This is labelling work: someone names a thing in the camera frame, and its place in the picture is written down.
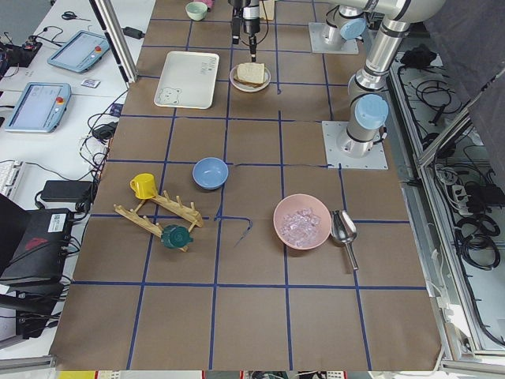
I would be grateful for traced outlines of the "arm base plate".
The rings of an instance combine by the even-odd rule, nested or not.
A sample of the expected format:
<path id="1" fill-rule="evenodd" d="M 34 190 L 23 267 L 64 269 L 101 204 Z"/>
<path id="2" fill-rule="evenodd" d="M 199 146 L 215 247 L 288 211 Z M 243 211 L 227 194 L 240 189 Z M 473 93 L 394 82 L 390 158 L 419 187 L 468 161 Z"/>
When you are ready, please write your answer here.
<path id="1" fill-rule="evenodd" d="M 387 158 L 378 133 L 372 141 L 357 142 L 347 133 L 348 122 L 323 121 L 322 133 L 330 168 L 387 170 Z"/>
<path id="2" fill-rule="evenodd" d="M 338 28 L 325 23 L 309 23 L 309 37 L 313 53 L 320 54 L 358 54 L 355 39 L 344 39 Z"/>

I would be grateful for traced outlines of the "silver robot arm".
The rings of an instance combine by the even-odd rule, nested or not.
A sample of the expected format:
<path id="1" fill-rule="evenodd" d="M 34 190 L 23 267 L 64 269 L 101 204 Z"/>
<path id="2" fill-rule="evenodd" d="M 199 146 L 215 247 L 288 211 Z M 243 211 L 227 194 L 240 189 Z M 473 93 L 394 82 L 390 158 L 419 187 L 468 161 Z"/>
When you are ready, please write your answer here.
<path id="1" fill-rule="evenodd" d="M 232 44 L 242 41 L 244 33 L 248 41 L 250 58 L 256 62 L 256 49 L 260 32 L 260 1 L 228 1 L 232 6 Z M 324 23 L 309 23 L 309 37 L 313 53 L 357 54 L 356 39 L 365 31 L 363 10 L 350 6 L 333 6 L 327 12 Z"/>
<path id="2" fill-rule="evenodd" d="M 373 139 L 386 121 L 389 108 L 377 92 L 383 89 L 392 60 L 410 26 L 434 16 L 443 1 L 332 1 L 326 16 L 328 42 L 340 35 L 344 41 L 355 39 L 366 28 L 364 13 L 382 13 L 379 31 L 364 66 L 348 84 L 350 120 L 336 139 L 346 155 L 360 159 L 368 155 Z"/>

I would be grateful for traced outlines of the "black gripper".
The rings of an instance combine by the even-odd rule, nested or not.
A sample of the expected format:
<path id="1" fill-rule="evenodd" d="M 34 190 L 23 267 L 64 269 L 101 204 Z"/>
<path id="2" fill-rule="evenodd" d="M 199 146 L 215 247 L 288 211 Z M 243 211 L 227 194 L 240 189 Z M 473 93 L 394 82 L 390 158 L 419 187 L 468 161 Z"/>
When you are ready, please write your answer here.
<path id="1" fill-rule="evenodd" d="M 245 8 L 245 0 L 228 0 L 228 3 L 234 9 L 243 9 L 243 8 Z"/>
<path id="2" fill-rule="evenodd" d="M 241 8 L 233 8 L 231 31 L 232 44 L 239 44 L 241 33 L 241 17 L 244 32 L 249 35 L 249 53 L 251 62 L 256 62 L 256 34 L 260 31 L 260 1 L 247 0 Z"/>

